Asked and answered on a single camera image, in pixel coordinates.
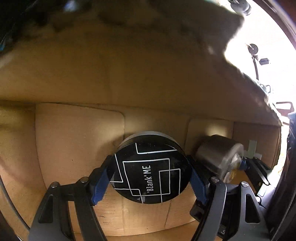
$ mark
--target black cable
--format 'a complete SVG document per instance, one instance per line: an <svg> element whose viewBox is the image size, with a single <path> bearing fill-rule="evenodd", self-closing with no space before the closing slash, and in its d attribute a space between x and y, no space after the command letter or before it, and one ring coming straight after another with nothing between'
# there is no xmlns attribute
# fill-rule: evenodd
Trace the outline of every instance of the black cable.
<svg viewBox="0 0 296 241"><path fill-rule="evenodd" d="M25 220L22 218L22 216L20 215L20 213L18 212L18 210L16 209L16 207L14 206L12 200L10 199L9 195L8 195L8 192L4 186L4 183L3 183L3 180L1 178L1 175L0 175L0 186L2 188L2 191L4 192L4 195L9 203L9 205L11 206L11 208L13 209L13 211L15 212L15 214L17 215L17 217L19 218L19 220L23 223L23 225L25 226L25 228L29 231L30 230L30 227L27 225L27 223L25 222Z"/></svg>

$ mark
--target black disc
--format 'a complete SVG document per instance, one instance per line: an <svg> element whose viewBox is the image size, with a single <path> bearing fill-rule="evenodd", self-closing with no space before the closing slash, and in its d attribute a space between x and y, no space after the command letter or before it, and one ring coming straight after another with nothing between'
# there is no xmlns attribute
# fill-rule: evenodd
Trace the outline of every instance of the black disc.
<svg viewBox="0 0 296 241"><path fill-rule="evenodd" d="M114 189L125 198L154 204L178 196L187 186L191 171L175 140L147 131L122 142L107 174Z"/></svg>

